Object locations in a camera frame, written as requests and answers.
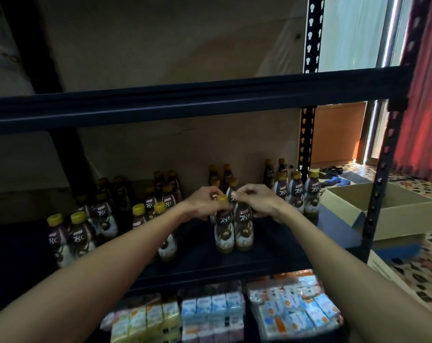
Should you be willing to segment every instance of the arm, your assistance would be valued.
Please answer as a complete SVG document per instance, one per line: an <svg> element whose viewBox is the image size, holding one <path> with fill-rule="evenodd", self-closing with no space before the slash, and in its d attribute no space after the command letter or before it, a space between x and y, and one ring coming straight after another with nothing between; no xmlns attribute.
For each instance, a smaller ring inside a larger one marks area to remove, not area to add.
<svg viewBox="0 0 432 343"><path fill-rule="evenodd" d="M364 340L432 342L432 312L337 245L266 186L248 184L234 196L284 221L335 304Z"/></svg>
<svg viewBox="0 0 432 343"><path fill-rule="evenodd" d="M204 187L141 227L53 273L0 312L1 343L83 342L124 296L180 223L228 203Z"/></svg>

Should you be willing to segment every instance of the floor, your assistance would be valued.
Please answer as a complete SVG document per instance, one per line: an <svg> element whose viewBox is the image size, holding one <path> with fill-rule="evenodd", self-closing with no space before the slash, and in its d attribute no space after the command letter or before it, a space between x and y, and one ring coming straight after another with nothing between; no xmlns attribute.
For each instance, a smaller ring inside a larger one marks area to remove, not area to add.
<svg viewBox="0 0 432 343"><path fill-rule="evenodd" d="M344 168L370 180L375 177L376 168L371 166L350 164ZM432 182L398 174L390 174L389 181L432 198ZM392 259L390 267L427 303L432 311L432 231L425 236L418 256L412 259Z"/></svg>

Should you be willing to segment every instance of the black metal shelving unit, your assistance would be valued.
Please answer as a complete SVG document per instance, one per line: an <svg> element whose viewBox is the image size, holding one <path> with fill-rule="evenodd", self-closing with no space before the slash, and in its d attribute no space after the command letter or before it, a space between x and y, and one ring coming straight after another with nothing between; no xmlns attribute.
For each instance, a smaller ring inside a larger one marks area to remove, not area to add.
<svg viewBox="0 0 432 343"><path fill-rule="evenodd" d="M90 175L88 169L69 163L69 154L84 158L75 127L300 107L298 161L305 174L311 161L312 112L316 106L389 99L391 113L361 244L347 248L367 262L430 0L413 1L405 54L399 67L318 73L324 0L309 0L309 8L316 5L307 14L304 74L76 93L61 92L58 75L44 72L54 68L33 0L9 1L1 0L5 16L38 95L0 98L0 134L50 131L74 194L81 192L81 183ZM40 60L35 56L37 50ZM72 141L63 143L66 137ZM197 227L199 224L204 223L186 224L183 235L189 237L181 241L185 247L180 248L177 259L148 266L127 296L310 267L292 233L284 226L273 226L277 224L271 219L255 222L256 243L251 251L229 255L216 251L211 230Z"/></svg>

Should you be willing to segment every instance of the open cardboard box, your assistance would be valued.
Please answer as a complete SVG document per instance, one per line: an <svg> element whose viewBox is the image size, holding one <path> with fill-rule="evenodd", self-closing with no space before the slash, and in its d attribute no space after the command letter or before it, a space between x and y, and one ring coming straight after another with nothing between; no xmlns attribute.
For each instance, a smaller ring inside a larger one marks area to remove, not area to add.
<svg viewBox="0 0 432 343"><path fill-rule="evenodd" d="M373 183L328 188L320 203L353 229L362 232ZM418 243L432 231L432 199L388 183L373 249Z"/></svg>

